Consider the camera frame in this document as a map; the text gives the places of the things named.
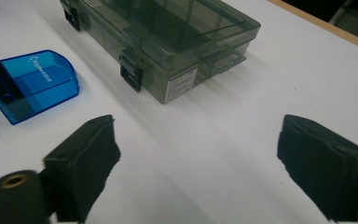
blue plastic case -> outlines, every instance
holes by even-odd
[[[43,50],[0,60],[0,109],[11,124],[29,119],[79,93],[74,67]]]

white tabletop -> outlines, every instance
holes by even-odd
[[[267,1],[225,0],[262,24],[245,62],[161,105],[63,16],[59,0],[0,0],[0,59],[65,56],[79,95],[17,125],[0,111],[0,176],[42,159],[112,114],[122,158],[88,223],[328,223],[278,160],[285,114],[358,144],[358,47]]]

